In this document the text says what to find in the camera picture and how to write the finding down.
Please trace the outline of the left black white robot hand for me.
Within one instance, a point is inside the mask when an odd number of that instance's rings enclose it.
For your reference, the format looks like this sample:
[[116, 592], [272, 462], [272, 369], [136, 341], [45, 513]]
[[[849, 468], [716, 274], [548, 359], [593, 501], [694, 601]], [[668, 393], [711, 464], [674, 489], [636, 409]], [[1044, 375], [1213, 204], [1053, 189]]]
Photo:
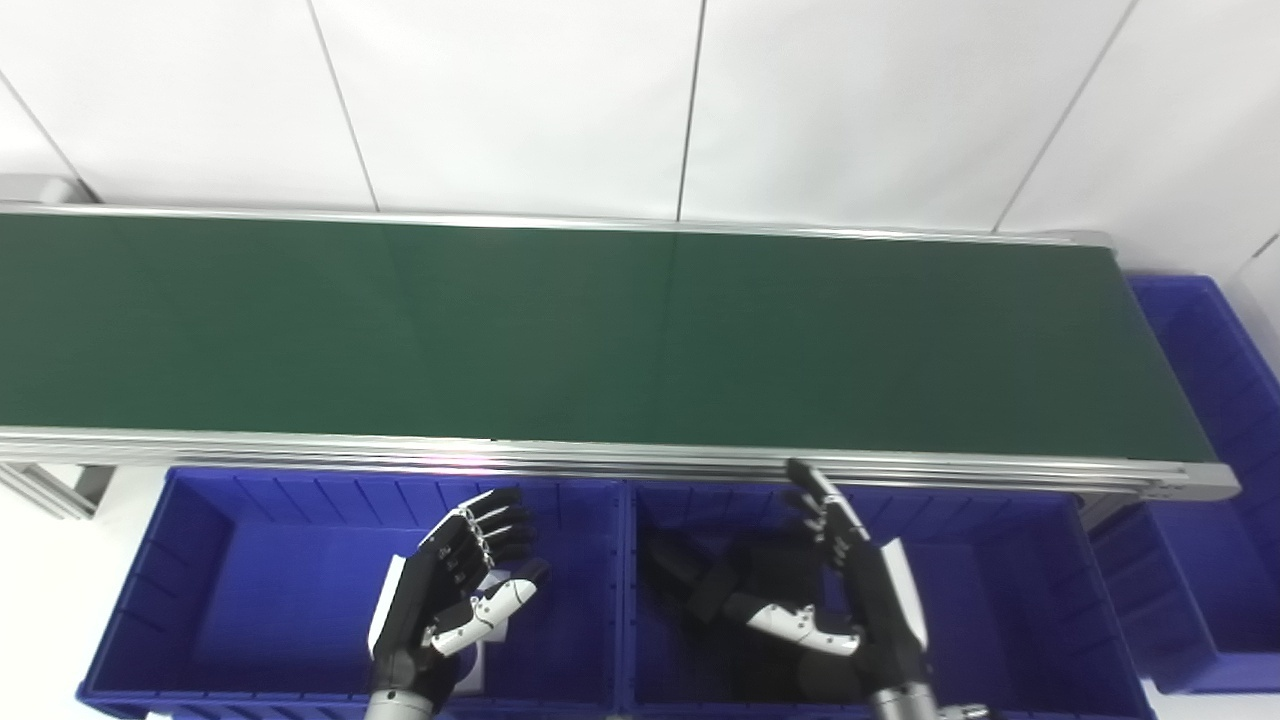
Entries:
[[407, 557], [392, 559], [371, 623], [367, 715], [433, 719], [453, 696], [465, 652], [540, 591], [550, 565], [517, 486], [454, 506]]

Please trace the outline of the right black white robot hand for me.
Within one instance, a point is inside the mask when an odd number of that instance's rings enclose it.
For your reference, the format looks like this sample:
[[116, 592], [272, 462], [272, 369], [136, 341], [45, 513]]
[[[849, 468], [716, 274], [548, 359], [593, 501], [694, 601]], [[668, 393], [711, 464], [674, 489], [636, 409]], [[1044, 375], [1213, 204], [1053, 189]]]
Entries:
[[870, 702], [931, 694], [924, 642], [908, 619], [883, 550], [844, 492], [815, 465], [791, 457], [785, 471], [797, 488], [803, 525], [820, 560], [840, 575], [858, 619], [823, 616], [810, 605], [745, 593], [735, 594], [724, 610], [758, 632], [850, 661]]

